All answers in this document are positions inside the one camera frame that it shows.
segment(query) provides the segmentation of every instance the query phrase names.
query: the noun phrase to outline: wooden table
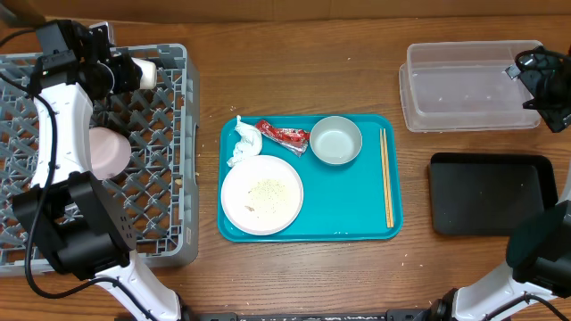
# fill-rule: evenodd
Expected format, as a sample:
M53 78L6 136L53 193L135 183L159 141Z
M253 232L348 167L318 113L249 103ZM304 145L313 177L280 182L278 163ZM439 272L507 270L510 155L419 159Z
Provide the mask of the wooden table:
M120 45L181 43L201 72L198 258L155 270L194 311L378 312L428 307L452 287L472 284L504 259L505 237L443 237L431 226L426 165L435 152L513 152L548 156L562 190L571 129L413 134L404 126L397 71L410 44L538 39L565 52L571 17L396 19L117 27ZM38 50L32 35L4 53ZM216 224L219 132L241 115L378 113L396 134L405 225L389 242L237 244ZM73 276L38 277L59 292ZM555 305L571 315L571 303ZM111 320L125 309L99 288L65 300L37 297L22 277L0 279L0 319ZM553 320L535 306L516 319Z

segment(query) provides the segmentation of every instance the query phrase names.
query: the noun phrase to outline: dish rack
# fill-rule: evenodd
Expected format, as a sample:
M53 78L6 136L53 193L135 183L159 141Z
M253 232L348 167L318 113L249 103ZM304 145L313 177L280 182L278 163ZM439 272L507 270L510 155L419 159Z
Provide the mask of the dish rack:
M131 159L118 176L103 181L123 204L137 230L137 251L149 267L180 266L198 254L198 186L194 139L199 124L199 73L182 45L113 48L157 65L157 87L94 102L90 127L121 133ZM0 55L0 72L26 86L41 53ZM22 91L0 81L0 276L24 274L28 237L10 200L29 190L37 163L36 107ZM81 213L71 205L59 220ZM34 249L34 273L52 271Z

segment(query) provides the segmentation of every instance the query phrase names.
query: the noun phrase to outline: wooden chopstick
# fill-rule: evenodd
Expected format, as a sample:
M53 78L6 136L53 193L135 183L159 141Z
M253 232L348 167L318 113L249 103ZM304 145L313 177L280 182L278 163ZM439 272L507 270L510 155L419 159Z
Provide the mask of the wooden chopstick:
M386 142L386 130L381 131L381 155L383 157L383 178L385 183L385 208L386 208L386 226L394 227L393 217L393 194L391 193L391 174L389 170L388 144Z
M381 169L383 172L383 191L385 192L385 215L386 215L386 227L391 227L391 214L389 213L389 202L388 200L388 189L386 180L386 157L385 157L385 144L383 129L379 130L379 138L381 143Z

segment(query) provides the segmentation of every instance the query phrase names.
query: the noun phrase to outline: teal tray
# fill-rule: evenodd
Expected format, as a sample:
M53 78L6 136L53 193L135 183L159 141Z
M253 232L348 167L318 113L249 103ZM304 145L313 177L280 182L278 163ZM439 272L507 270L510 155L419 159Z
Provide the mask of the teal tray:
M303 182L303 206L295 221L273 235L249 235L235 227L218 202L218 228L232 242L323 242L386 240L402 228L401 188L397 169L394 132L391 123L379 115L341 115L360 129L363 147L357 158L342 166L330 166L319 160L311 148L302 157L295 156L281 145L263 138L262 155L272 155L290 163ZM255 125L260 119L277 128L301 128L311 131L324 115L242 117ZM219 196L222 182L230 171L227 160L232 156L240 135L232 119L220 133ZM394 227L386 226L385 192L381 168L379 129L387 134L391 189L393 193Z

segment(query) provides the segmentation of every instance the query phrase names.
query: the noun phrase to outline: red wrapper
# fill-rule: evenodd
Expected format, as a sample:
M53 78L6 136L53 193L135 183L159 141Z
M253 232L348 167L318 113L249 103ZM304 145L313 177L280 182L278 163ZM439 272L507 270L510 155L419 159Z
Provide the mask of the red wrapper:
M310 133L303 129L275 128L264 119L256 124L256 128L264 136L281 144L297 156L302 156L310 142Z

